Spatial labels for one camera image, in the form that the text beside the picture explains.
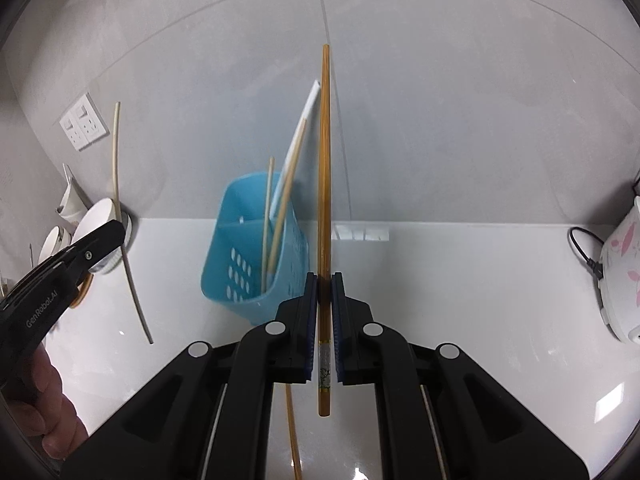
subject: white circular marker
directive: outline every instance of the white circular marker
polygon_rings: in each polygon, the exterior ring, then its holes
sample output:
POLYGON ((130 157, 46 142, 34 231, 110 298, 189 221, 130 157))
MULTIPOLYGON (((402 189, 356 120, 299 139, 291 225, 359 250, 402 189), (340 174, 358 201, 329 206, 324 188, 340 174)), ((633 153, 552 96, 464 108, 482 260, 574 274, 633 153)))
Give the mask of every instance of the white circular marker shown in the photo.
POLYGON ((266 330, 267 334, 278 335, 282 334, 287 329, 287 327, 280 321, 271 321, 266 327, 264 327, 264 329, 266 330))
POLYGON ((206 355, 208 351, 209 345, 202 341, 198 341, 197 343, 193 343, 189 346, 189 355, 191 357, 202 357, 203 355, 206 355))
POLYGON ((367 323, 362 327, 362 331, 371 337, 382 334, 383 328, 378 323, 367 323))
POLYGON ((451 344, 442 345, 440 347, 440 355, 446 359, 455 359, 460 355, 460 349, 451 344))

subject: human hand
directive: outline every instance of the human hand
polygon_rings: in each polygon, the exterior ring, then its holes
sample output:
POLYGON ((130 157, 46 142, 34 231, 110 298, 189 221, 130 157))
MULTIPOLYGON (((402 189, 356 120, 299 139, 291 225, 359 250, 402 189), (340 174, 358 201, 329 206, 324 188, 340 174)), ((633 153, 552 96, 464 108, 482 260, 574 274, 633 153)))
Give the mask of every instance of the human hand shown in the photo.
POLYGON ((56 460, 65 459, 88 433, 72 402, 62 393, 62 379, 40 344, 31 358, 31 379, 38 390, 34 406, 20 401, 7 403, 25 436, 43 435, 44 451, 56 460))

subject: electrical outlet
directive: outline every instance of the electrical outlet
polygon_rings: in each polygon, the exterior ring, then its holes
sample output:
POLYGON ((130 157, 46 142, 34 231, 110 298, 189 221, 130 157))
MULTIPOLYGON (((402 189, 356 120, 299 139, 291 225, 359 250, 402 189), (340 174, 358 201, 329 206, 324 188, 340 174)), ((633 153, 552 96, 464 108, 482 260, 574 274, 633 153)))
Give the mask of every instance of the electrical outlet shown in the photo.
POLYGON ((78 151, 109 134, 89 94, 84 94, 66 112, 60 126, 78 151))

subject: black cable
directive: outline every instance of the black cable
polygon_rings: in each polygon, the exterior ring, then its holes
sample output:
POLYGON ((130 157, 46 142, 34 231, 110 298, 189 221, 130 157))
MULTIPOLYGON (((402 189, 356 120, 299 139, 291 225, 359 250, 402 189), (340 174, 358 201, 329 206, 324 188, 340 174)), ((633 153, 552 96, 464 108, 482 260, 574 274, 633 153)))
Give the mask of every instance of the black cable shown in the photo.
POLYGON ((604 245, 604 241, 596 233, 592 233, 591 231, 587 229, 583 229, 582 227, 575 226, 569 229, 569 238, 571 239, 571 243, 574 245, 576 249, 578 249, 580 256, 584 258, 584 261, 587 264, 587 267, 591 269, 591 272, 593 272, 593 275, 596 277, 596 279, 601 280, 604 277, 604 270, 602 269, 602 264, 600 262, 597 262, 593 258, 588 257, 584 253, 580 245, 578 245, 578 242, 575 241, 574 231, 580 231, 581 233, 589 235, 594 240, 599 241, 602 245, 604 245))

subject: white table surface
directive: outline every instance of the white table surface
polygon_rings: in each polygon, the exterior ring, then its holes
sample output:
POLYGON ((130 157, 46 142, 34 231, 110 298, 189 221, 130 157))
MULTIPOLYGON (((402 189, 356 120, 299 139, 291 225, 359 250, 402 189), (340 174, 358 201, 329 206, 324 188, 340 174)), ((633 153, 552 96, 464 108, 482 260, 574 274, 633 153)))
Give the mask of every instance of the white table surface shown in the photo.
MULTIPOLYGON (((90 432, 190 342, 219 346, 250 329, 200 291, 213 227, 213 220, 139 222, 129 254, 154 345, 140 328, 122 265, 97 276, 82 305, 47 337, 64 391, 90 432)), ((315 225, 304 228, 314 268, 315 225)), ((568 245, 566 226, 351 223, 336 232, 333 270, 376 321, 422 346, 457 343, 564 440, 592 477, 622 446, 640 418, 640 348, 622 344, 602 323, 596 288, 568 245), (603 398, 611 409, 604 417, 603 398)), ((372 386, 337 386, 334 378, 328 418, 317 415, 315 384, 293 386, 293 393, 305 480, 382 476, 372 386)), ((284 406, 277 385, 270 479, 292 478, 284 406)))

